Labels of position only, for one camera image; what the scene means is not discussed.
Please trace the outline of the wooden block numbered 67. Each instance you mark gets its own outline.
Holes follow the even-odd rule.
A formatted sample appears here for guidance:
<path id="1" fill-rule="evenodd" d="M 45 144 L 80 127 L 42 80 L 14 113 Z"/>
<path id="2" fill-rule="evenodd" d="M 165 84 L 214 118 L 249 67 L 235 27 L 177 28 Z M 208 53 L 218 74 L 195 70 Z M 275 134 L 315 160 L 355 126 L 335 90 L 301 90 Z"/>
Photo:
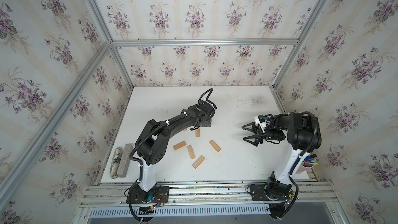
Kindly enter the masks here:
<path id="1" fill-rule="evenodd" d="M 182 142 L 180 142 L 180 143 L 174 145 L 173 148 L 174 148 L 174 150 L 176 151 L 176 150 L 179 150 L 179 149 L 185 147 L 186 145 L 187 145 L 186 142 L 185 142 L 185 141 L 182 141 Z"/>

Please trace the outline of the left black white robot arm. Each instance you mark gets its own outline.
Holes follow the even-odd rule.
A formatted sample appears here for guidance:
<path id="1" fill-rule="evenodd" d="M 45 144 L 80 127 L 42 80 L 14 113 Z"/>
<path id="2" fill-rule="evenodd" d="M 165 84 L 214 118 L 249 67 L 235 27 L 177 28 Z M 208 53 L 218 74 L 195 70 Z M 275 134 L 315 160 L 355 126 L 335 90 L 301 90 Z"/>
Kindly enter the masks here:
<path id="1" fill-rule="evenodd" d="M 147 122 L 129 154 L 131 161 L 140 163 L 140 190 L 148 193 L 155 188 L 155 165 L 165 156 L 169 140 L 173 136 L 188 128 L 195 131 L 200 127 L 211 127 L 211 120 L 217 109 L 215 103 L 209 99 L 212 92 L 213 88 L 208 89 L 195 105 L 183 109 L 173 118 L 158 122 L 152 119 Z"/>

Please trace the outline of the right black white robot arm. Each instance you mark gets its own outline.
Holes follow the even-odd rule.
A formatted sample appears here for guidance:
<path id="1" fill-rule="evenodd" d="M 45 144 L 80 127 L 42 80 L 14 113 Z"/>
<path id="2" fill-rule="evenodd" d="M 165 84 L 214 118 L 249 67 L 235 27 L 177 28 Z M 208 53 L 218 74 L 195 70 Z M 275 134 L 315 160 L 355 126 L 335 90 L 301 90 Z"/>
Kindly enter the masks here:
<path id="1" fill-rule="evenodd" d="M 259 115 L 241 128 L 252 133 L 243 140 L 256 147 L 264 142 L 277 145 L 284 140 L 290 145 L 285 162 L 280 169 L 271 173 L 264 187 L 265 193 L 272 199 L 289 194 L 299 165 L 322 142 L 319 120 L 308 111 Z"/>

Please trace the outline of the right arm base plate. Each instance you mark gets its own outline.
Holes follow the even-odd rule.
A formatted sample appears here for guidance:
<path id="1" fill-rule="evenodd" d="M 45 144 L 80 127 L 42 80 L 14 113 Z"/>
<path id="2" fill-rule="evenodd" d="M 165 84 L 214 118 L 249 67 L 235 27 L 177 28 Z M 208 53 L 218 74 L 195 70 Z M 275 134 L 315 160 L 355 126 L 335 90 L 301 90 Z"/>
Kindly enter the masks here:
<path id="1" fill-rule="evenodd" d="M 289 209 L 289 202 L 293 198 L 292 186 L 277 182 L 265 184 L 250 184 L 246 192 L 254 202 L 271 201 L 268 204 L 269 215 L 275 220 L 282 220 Z"/>

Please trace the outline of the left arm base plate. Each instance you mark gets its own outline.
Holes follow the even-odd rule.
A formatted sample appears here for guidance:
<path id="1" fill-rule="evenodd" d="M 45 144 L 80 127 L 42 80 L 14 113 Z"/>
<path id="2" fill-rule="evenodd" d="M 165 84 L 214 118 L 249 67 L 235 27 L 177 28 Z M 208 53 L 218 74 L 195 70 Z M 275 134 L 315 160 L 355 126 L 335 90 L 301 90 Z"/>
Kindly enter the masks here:
<path id="1" fill-rule="evenodd" d="M 138 184 L 128 188 L 124 195 L 126 203 L 136 216 L 150 216 L 154 214 L 157 207 L 168 203 L 170 187 L 155 186 L 148 192 L 141 189 Z"/>

